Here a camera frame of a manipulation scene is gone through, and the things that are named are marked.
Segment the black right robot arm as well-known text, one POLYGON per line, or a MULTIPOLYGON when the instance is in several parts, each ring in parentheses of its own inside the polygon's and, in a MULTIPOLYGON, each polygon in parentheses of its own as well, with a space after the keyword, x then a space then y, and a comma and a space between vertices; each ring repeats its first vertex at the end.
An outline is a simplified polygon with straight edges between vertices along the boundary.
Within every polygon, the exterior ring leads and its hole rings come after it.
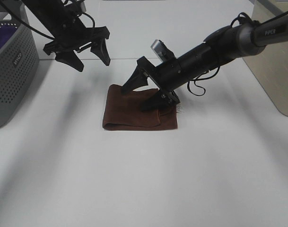
POLYGON ((160 40, 151 49, 162 63, 154 66, 146 57, 137 60, 137 67, 122 86, 127 94, 148 85, 150 78, 159 90, 141 104, 141 110, 164 109, 177 105, 180 100, 174 90, 190 81, 203 80, 202 75, 236 58, 260 54, 267 45, 288 42, 288 11, 260 23, 246 13, 236 18, 238 26, 228 25, 210 34, 202 44, 176 58, 160 40))

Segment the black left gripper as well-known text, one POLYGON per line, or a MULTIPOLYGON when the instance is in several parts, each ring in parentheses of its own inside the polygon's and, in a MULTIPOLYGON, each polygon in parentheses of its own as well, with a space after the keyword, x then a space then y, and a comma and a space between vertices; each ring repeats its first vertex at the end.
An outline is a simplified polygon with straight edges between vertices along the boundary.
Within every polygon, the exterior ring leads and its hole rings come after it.
POLYGON ((84 64, 73 50, 81 52, 90 47, 90 51, 106 66, 110 65, 106 47, 110 32, 106 26, 85 27, 79 18, 64 16, 44 16, 43 25, 54 36, 54 40, 47 43, 43 51, 48 55, 56 52, 56 61, 82 72, 84 64))

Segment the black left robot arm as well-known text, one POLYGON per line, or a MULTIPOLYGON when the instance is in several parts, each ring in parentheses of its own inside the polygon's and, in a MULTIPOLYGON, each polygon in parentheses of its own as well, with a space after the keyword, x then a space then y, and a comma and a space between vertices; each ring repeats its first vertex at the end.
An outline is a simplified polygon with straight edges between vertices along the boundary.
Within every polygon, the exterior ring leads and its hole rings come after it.
POLYGON ((24 0, 23 3, 53 35, 43 51, 55 54, 55 60, 82 72, 84 64, 77 56, 88 48, 106 66, 110 57, 106 40, 110 32, 107 27, 96 27, 92 16, 86 13, 83 0, 24 0))

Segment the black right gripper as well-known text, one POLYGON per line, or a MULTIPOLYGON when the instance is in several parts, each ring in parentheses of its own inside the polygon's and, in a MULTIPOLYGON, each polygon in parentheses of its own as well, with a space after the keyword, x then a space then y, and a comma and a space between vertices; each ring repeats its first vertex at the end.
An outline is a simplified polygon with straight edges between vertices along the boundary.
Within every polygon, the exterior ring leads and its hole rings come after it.
POLYGON ((140 105, 141 111, 163 110, 180 103, 174 89, 167 87, 169 79, 146 57, 141 57, 137 60, 137 67, 131 77, 121 87, 121 94, 125 95, 137 88, 147 86, 148 78, 157 85, 158 91, 140 105))

